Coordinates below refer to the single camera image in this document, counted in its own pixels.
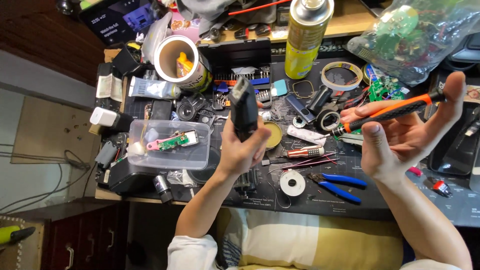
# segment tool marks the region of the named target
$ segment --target clear plastic box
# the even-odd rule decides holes
[[[157,139],[172,137],[176,131],[196,130],[198,143],[190,146],[160,150],[146,150],[149,143],[144,137],[150,129],[158,132]],[[162,169],[202,170],[207,166],[210,148],[210,127],[204,123],[165,121],[165,120],[134,120],[130,124],[129,149],[141,142],[146,150],[144,155],[129,151],[128,161],[133,165],[156,167]]]

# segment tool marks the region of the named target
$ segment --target blue pliers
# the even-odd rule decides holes
[[[356,202],[356,203],[361,203],[361,200],[352,194],[350,192],[341,190],[334,184],[328,182],[338,182],[338,183],[347,183],[347,184],[354,184],[360,187],[365,188],[367,186],[367,183],[363,180],[353,178],[350,176],[344,176],[344,175],[335,175],[335,174],[326,174],[326,173],[308,173],[307,177],[314,180],[315,182],[318,183],[318,185],[321,185],[322,187],[330,190],[331,192],[337,194],[340,197],[343,197],[345,199],[348,199],[350,201]]]

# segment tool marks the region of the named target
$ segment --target drawer handle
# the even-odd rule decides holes
[[[110,228],[108,229],[108,232],[112,234],[112,243],[107,246],[107,251],[110,251],[110,248],[113,247],[113,240],[115,239],[115,232],[112,231]]]
[[[73,266],[73,248],[68,246],[67,250],[70,252],[70,261],[69,261],[69,265],[67,267],[65,267],[65,270],[68,270],[68,269],[72,268],[72,266]]]
[[[89,234],[88,235],[88,240],[92,242],[92,254],[90,255],[87,255],[87,258],[85,259],[85,261],[89,262],[90,261],[90,258],[93,257],[93,252],[95,250],[95,239],[93,239],[93,236],[92,234]]]

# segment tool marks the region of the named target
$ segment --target white sleeve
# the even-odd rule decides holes
[[[202,238],[175,236],[168,246],[167,270],[218,270],[217,246],[210,235]]]
[[[461,270],[460,268],[431,259],[416,260],[404,264],[400,270]]]

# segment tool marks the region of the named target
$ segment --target yellow spray can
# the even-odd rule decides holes
[[[292,1],[285,51],[285,73],[288,77],[302,79],[312,69],[333,8],[334,0]]]

